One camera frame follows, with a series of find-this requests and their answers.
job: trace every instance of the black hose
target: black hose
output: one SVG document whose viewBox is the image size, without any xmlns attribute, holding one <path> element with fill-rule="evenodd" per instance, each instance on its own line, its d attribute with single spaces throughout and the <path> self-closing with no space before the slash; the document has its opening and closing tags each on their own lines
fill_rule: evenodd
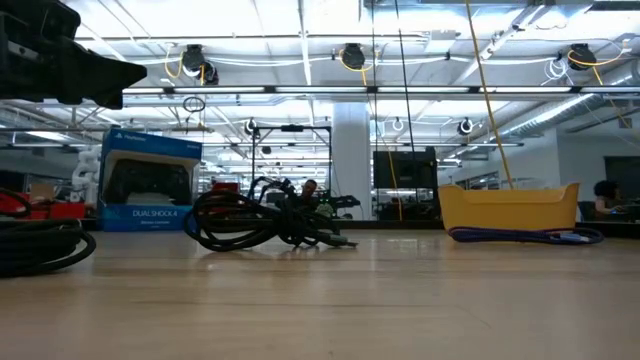
<svg viewBox="0 0 640 360">
<path fill-rule="evenodd" d="M 25 207 L 24 211 L 2 215 L 23 217 L 31 213 L 31 204 L 18 194 L 5 189 L 0 189 L 0 193 Z M 81 240 L 86 246 L 74 254 Z M 0 277 L 60 270 L 87 258 L 95 248 L 95 240 L 77 219 L 0 221 Z"/>
<path fill-rule="evenodd" d="M 604 241 L 601 232 L 585 228 L 546 229 L 539 231 L 502 230 L 476 227 L 449 229 L 453 240 L 463 243 L 515 241 L 550 245 L 590 245 Z"/>
<path fill-rule="evenodd" d="M 264 178 L 256 179 L 254 185 L 261 179 Z M 357 245 L 340 236 L 330 218 L 296 206 L 295 197 L 288 195 L 279 203 L 280 208 L 276 209 L 261 206 L 252 199 L 253 196 L 246 197 L 231 191 L 205 193 L 186 214 L 184 231 L 212 251 L 246 249 L 260 245 L 276 235 L 294 246 L 315 246 L 318 243 L 335 247 Z M 248 233 L 225 239 L 216 236 L 240 232 Z"/>
</svg>

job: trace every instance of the blue box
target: blue box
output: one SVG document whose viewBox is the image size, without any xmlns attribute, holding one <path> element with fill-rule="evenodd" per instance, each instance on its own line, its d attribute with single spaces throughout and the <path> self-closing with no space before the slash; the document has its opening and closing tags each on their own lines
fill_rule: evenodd
<svg viewBox="0 0 640 360">
<path fill-rule="evenodd" d="M 105 133 L 100 163 L 100 185 L 98 188 L 98 215 L 104 231 L 149 231 L 179 230 L 185 214 L 191 209 L 197 189 L 197 171 L 202 159 L 202 144 L 162 136 L 111 129 Z M 105 191 L 112 178 L 115 165 L 120 160 L 164 164 L 184 167 L 189 178 L 190 199 L 188 204 L 173 205 L 171 201 L 132 200 L 126 203 L 109 203 Z"/>
</svg>

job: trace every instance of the yellow tray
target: yellow tray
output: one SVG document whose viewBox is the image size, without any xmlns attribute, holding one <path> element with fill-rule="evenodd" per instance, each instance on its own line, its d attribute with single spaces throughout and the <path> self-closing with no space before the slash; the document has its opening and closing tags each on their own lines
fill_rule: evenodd
<svg viewBox="0 0 640 360">
<path fill-rule="evenodd" d="M 463 190 L 438 188 L 444 227 L 541 230 L 572 228 L 579 184 L 549 190 Z"/>
</svg>

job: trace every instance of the wall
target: wall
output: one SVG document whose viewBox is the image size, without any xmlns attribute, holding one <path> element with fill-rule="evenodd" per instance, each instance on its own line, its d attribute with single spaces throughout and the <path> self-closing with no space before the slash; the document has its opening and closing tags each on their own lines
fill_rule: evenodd
<svg viewBox="0 0 640 360">
<path fill-rule="evenodd" d="M 556 130 L 548 130 L 539 138 L 525 139 L 523 142 L 525 143 L 523 147 L 504 149 L 511 177 L 534 178 L 537 188 L 560 186 Z M 500 152 L 497 149 L 490 153 L 488 161 L 463 161 L 462 166 L 462 168 L 438 172 L 438 183 L 455 183 L 495 171 L 498 171 L 501 180 L 507 179 Z"/>
<path fill-rule="evenodd" d="M 0 151 L 0 169 L 71 179 L 78 163 L 78 154 L 63 153 L 57 149 L 44 149 L 44 157 L 31 150 Z"/>
<path fill-rule="evenodd" d="M 579 201 L 593 201 L 593 186 L 607 178 L 605 156 L 640 156 L 640 141 L 625 137 L 629 145 L 613 135 L 560 136 L 560 177 L 562 183 L 580 183 Z"/>
</svg>

